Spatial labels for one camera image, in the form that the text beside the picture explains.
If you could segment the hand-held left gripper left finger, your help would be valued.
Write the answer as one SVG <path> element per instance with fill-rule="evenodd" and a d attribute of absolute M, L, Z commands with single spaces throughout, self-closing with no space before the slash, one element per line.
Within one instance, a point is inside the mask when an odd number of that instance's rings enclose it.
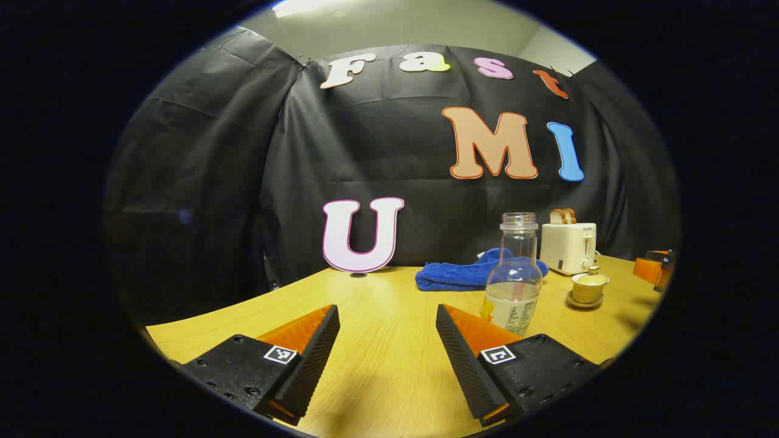
<path fill-rule="evenodd" d="M 339 331 L 338 308 L 330 304 L 255 338 L 229 336 L 180 369 L 234 404 L 297 426 Z"/>

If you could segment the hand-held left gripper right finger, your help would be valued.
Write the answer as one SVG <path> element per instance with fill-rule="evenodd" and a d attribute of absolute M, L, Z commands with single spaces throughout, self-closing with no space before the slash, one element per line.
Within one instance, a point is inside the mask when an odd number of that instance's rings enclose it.
<path fill-rule="evenodd" d="M 443 303 L 437 307 L 436 329 L 470 412 L 481 426 L 532 415 L 603 369 L 551 336 L 521 338 Z"/>

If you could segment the cream teacup lid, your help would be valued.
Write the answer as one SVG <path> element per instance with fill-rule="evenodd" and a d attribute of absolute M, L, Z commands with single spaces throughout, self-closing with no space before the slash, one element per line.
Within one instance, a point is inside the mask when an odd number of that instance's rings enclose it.
<path fill-rule="evenodd" d="M 584 287 L 603 287 L 609 283 L 610 279 L 601 272 L 600 266 L 593 265 L 588 267 L 586 272 L 574 275 L 572 281 L 576 285 Z"/>

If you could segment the clear glass water bottle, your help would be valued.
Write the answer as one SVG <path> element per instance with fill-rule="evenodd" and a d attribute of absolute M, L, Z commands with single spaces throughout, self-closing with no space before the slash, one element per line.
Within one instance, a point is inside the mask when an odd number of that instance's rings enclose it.
<path fill-rule="evenodd" d="M 531 212 L 503 214 L 498 261 L 485 282 L 480 316 L 517 336 L 525 336 L 542 290 L 537 266 L 538 224 Z"/>

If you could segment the white toaster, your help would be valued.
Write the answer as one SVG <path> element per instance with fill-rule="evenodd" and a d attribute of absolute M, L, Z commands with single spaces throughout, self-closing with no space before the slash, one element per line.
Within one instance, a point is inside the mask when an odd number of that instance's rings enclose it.
<path fill-rule="evenodd" d="M 581 274 L 596 260 L 596 224 L 543 224 L 538 258 L 551 271 L 565 276 Z"/>

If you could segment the blue towel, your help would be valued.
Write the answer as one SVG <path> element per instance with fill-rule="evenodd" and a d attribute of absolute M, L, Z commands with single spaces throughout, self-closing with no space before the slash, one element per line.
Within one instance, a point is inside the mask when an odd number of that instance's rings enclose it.
<path fill-rule="evenodd" d="M 500 256 L 515 263 L 521 270 L 514 273 L 501 269 L 494 283 L 520 281 L 528 283 L 529 278 L 520 277 L 529 273 L 529 258 L 514 256 L 508 249 L 492 248 L 482 252 L 475 263 L 456 265 L 452 263 L 426 263 L 415 276 L 421 291 L 478 291 L 487 287 L 490 274 L 498 266 Z"/>

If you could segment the black backdrop cloth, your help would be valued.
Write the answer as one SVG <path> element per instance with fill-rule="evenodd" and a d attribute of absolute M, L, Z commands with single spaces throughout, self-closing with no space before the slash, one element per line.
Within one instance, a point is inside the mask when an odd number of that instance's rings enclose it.
<path fill-rule="evenodd" d="M 322 271 L 323 207 L 404 201 L 392 266 L 468 264 L 506 212 L 573 208 L 596 249 L 678 251 L 664 139 L 601 62 L 566 77 L 468 47 L 370 47 L 305 66 L 238 27 L 150 91 L 119 139 L 105 223 L 114 290 L 141 324 L 178 321 Z"/>

